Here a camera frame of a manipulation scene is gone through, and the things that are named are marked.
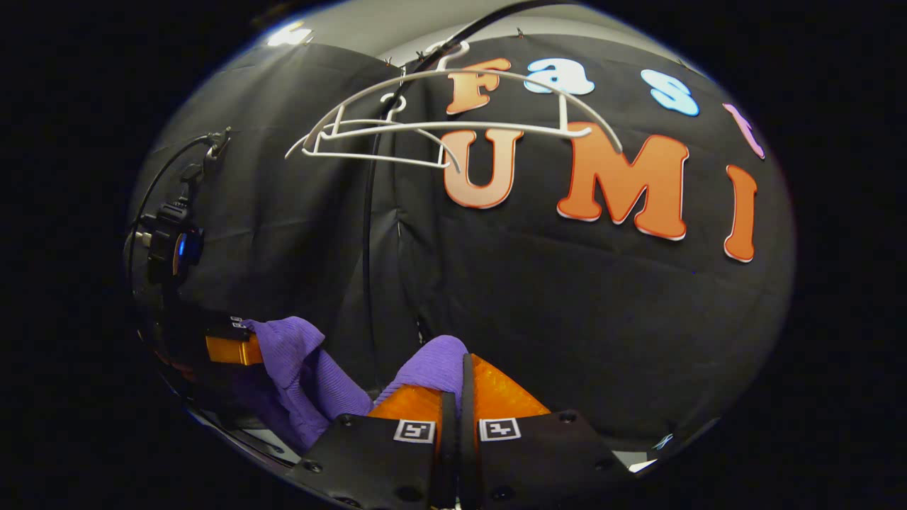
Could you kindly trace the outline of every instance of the pink letter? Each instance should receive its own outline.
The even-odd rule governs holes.
[[[756,143],[756,139],[753,138],[753,128],[750,127],[746,119],[743,118],[743,115],[736,110],[733,104],[721,103],[725,110],[731,112],[731,115],[734,115],[734,120],[737,122],[737,126],[740,128],[740,132],[743,133],[743,137],[746,138],[746,141],[749,143],[749,146],[753,148],[753,152],[756,153],[756,156],[759,156],[760,159],[766,158],[766,152],[762,150],[762,147],[759,147],[759,144]]]

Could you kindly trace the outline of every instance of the blue letter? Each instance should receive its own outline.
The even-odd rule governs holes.
[[[586,79],[586,69],[575,60],[545,58],[529,64],[529,70],[534,73],[527,76],[528,78],[548,83],[552,88],[561,89],[573,95],[590,93],[595,88],[595,83]],[[523,82],[523,84],[535,93],[551,93],[551,89],[535,83]]]
[[[652,97],[658,101],[658,104],[690,117],[699,115],[699,105],[693,101],[689,89],[680,80],[651,69],[646,69],[641,74],[642,79],[654,87]]]

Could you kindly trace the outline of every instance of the black cable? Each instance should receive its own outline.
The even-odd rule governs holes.
[[[488,15],[483,16],[482,18],[472,22],[467,25],[463,30],[454,34],[446,43],[442,44],[436,48],[428,57],[426,57],[418,66],[415,67],[413,73],[421,73],[422,71],[428,69],[434,63],[441,59],[447,52],[455,48],[460,44],[460,42],[467,37],[475,34],[476,32],[482,30],[484,27],[491,25],[492,23],[507,17],[525,11],[528,9],[534,9],[536,7],[544,7],[546,5],[582,5],[579,2],[573,2],[571,0],[530,0],[528,2],[520,2],[518,4],[507,5],[502,7],[494,12],[489,13]],[[397,103],[400,101],[400,96],[403,95],[403,92],[409,88],[411,82],[400,83],[400,86],[397,87],[394,92],[394,97],[385,103],[385,107],[382,109],[379,119],[384,119],[387,114],[394,108]],[[378,146],[381,143],[381,133],[375,135],[375,142],[372,144],[372,155],[375,156],[378,154]],[[371,245],[371,231],[372,231],[372,190],[375,188],[375,167],[377,165],[377,160],[372,160],[368,165],[368,176],[366,177],[366,199],[364,204],[364,218],[362,224],[362,291],[365,294],[366,300],[366,324],[368,325],[368,337],[369,343],[372,348],[372,360],[375,362],[375,385],[380,386],[380,380],[378,377],[378,366],[377,366],[377,346],[375,345],[375,324],[372,319],[372,284],[371,284],[371,261],[370,261],[370,245]]]
[[[166,163],[164,163],[164,165],[158,171],[158,174],[154,176],[154,180],[151,181],[151,184],[148,186],[148,190],[145,192],[145,196],[141,199],[141,204],[139,205],[139,210],[138,210],[138,212],[135,213],[135,220],[132,221],[132,227],[131,227],[132,232],[130,233],[132,238],[129,240],[129,258],[127,261],[127,264],[128,264],[128,269],[127,269],[128,277],[127,278],[129,279],[129,297],[130,297],[130,299],[134,299],[134,296],[133,296],[134,288],[132,285],[132,255],[135,252],[135,234],[139,230],[139,221],[141,219],[141,214],[145,210],[145,204],[148,203],[149,197],[151,197],[151,191],[154,190],[154,186],[161,179],[161,176],[163,176],[163,174],[167,171],[168,168],[170,168],[170,166],[173,164],[173,162],[176,161],[177,158],[182,156],[182,154],[184,152],[186,152],[190,148],[194,147],[195,145],[198,145],[199,143],[210,142],[211,139],[212,139],[211,134],[205,134],[205,135],[199,136],[198,138],[193,139],[192,141],[190,141],[189,143],[184,145],[181,149],[176,151],[176,153],[173,154],[171,156],[171,158],[169,160],[167,160]]]

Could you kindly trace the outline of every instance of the letter m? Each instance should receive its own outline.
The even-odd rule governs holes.
[[[558,213],[573,220],[595,221],[601,206],[595,201],[595,185],[608,206],[614,223],[627,219],[642,192],[645,206],[633,219],[643,233],[669,240],[687,235],[683,213],[683,165],[689,157],[687,146],[677,140],[653,134],[642,144],[633,163],[626,154],[617,154],[596,123],[570,123],[578,131],[592,132],[573,138],[573,171],[570,194],[558,202]]]

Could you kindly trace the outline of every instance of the orange letter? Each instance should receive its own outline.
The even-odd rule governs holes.
[[[510,69],[510,61],[506,58],[496,58],[488,62],[482,62],[476,65],[470,65],[463,69],[495,69],[498,71],[507,71]],[[500,76],[493,74],[466,74],[456,73],[448,74],[448,78],[453,80],[453,103],[447,106],[447,114],[463,113],[467,110],[482,108],[492,98],[481,93],[479,87],[485,87],[485,90],[492,91],[498,88],[501,81]]]
[[[670,240],[682,240],[687,225],[683,213],[683,163],[689,150],[683,143],[653,134],[642,144],[633,164],[626,154],[617,155],[608,137],[596,123],[570,123],[572,131],[590,127],[592,132],[572,138],[573,175],[570,194],[558,202],[558,213],[574,220],[595,221],[601,206],[595,202],[598,182],[608,213],[620,225],[646,192],[646,205],[634,218],[643,233]]]
[[[727,166],[727,177],[734,183],[734,226],[725,239],[725,253],[741,262],[753,259],[753,223],[755,222],[756,181],[740,167]]]
[[[469,182],[469,146],[475,142],[475,131],[454,131],[441,137],[441,141],[450,147],[456,156],[462,172],[450,164],[444,169],[444,188],[451,200],[464,207],[489,209],[503,202],[513,187],[513,158],[516,153],[516,141],[522,137],[522,131],[507,129],[490,129],[485,132],[494,147],[492,181],[485,186],[476,186]],[[450,156],[444,156],[449,162]]]

